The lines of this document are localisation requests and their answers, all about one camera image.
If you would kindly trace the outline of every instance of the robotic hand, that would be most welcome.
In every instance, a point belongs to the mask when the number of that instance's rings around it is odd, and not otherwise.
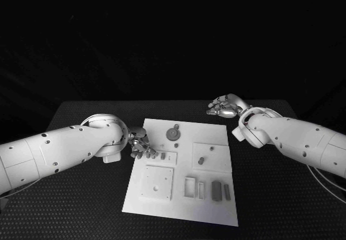
[[[260,148],[272,144],[288,158],[346,178],[346,135],[328,128],[282,117],[273,110],[252,107],[233,94],[217,97],[207,105],[208,115],[239,116],[231,131],[239,141]]]
[[[131,156],[158,156],[149,148],[145,130],[131,130],[118,117],[96,114],[73,125],[0,145],[0,195],[11,189],[102,157],[103,163],[120,160],[131,144]]]

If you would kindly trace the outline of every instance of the rectangular block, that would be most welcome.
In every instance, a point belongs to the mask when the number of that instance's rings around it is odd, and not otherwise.
[[[139,197],[171,200],[172,168],[145,166],[141,174]]]
[[[223,185],[223,188],[224,188],[224,199],[226,199],[227,201],[230,201],[229,185],[224,184],[224,185]]]
[[[194,198],[194,184],[195,184],[195,179],[191,177],[185,177],[184,186],[182,186],[182,196],[188,199]]]
[[[169,151],[156,151],[158,157],[146,158],[145,163],[151,165],[168,165],[175,166],[177,164],[177,153]]]
[[[195,170],[230,173],[229,146],[193,143],[191,168]]]
[[[221,183],[218,181],[210,183],[210,198],[216,202],[221,201]]]
[[[197,183],[197,199],[204,200],[204,184],[203,184],[203,182]]]

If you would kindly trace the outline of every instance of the table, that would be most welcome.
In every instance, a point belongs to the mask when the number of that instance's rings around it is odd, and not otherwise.
[[[285,100],[246,102],[296,118]],[[257,149],[239,142],[231,135],[239,118],[205,115],[207,104],[205,100],[67,101],[47,131],[80,124],[93,114],[116,115],[128,127],[142,126],[144,118],[226,125],[239,227],[120,212],[133,164],[126,145],[119,162],[105,164],[93,157],[9,198],[0,215],[0,239],[346,238],[344,205],[306,166],[272,145]]]

